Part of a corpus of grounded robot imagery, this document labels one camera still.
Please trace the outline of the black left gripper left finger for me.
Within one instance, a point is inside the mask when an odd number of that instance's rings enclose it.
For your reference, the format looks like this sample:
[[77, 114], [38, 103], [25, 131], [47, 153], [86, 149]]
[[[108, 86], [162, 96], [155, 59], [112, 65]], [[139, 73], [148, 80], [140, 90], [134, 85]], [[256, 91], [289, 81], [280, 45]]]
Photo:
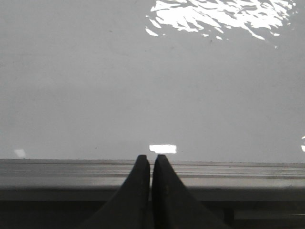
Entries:
[[150, 165], [139, 155], [128, 177], [114, 196], [80, 229], [143, 229], [150, 190]]

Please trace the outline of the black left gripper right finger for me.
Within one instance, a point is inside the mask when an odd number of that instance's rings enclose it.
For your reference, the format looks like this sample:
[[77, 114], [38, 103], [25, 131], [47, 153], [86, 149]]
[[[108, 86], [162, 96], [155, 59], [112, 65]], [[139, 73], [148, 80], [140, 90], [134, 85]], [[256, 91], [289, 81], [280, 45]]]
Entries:
[[165, 155], [154, 164], [152, 209], [156, 229], [229, 228], [191, 195]]

